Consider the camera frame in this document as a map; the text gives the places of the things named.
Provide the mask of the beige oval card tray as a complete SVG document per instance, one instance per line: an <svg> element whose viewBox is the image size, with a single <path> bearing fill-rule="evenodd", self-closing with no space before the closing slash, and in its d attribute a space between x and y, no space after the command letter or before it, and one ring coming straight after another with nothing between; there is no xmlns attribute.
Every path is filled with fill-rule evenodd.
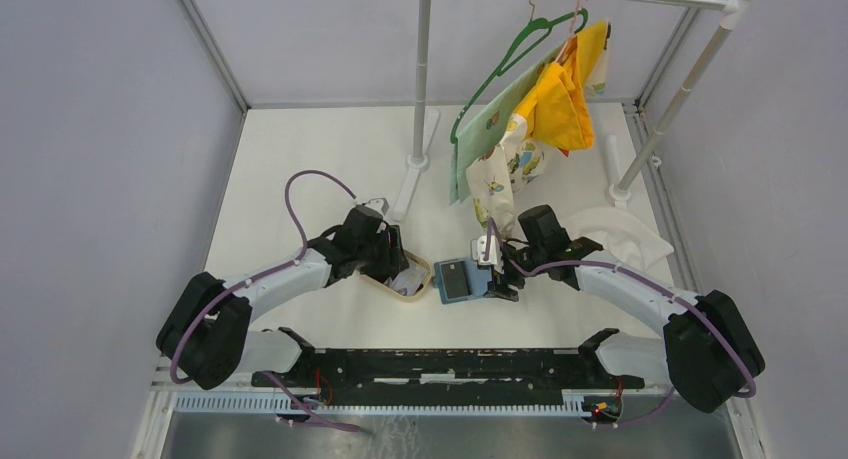
<svg viewBox="0 0 848 459"><path fill-rule="evenodd" d="M380 282L364 273L357 275L373 289L406 303L418 301L432 286L434 271L432 265L417 254L406 251L409 265L394 278Z"/></svg>

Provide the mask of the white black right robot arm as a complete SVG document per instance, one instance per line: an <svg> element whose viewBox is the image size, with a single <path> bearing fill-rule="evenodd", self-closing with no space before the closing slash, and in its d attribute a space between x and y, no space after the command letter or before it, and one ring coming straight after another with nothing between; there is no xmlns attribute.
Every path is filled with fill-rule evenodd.
<svg viewBox="0 0 848 459"><path fill-rule="evenodd" d="M514 296L526 279L546 275L619 308L660 338L650 342L615 333L602 340L577 361L585 384L602 387L616 375L641 376L655 361L660 381L701 412L757 394L765 360L729 295L664 285L596 241L571 238L548 205L525 211L519 224L522 240L500 237L489 222L472 244L473 258L492 271L495 293Z"/></svg>

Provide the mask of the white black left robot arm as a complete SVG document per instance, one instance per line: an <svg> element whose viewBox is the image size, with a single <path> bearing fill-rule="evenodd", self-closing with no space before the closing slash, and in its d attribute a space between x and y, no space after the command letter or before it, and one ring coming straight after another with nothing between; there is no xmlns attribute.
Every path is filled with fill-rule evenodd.
<svg viewBox="0 0 848 459"><path fill-rule="evenodd" d="M216 388L235 373L273 371L290 386L306 384L314 360L291 333L253 331L251 323L287 301L346 279L354 273L378 280L397 276L409 264L399 226L365 205L310 239L303 251L266 270L218 279L192 277L155 344L177 371L172 380Z"/></svg>

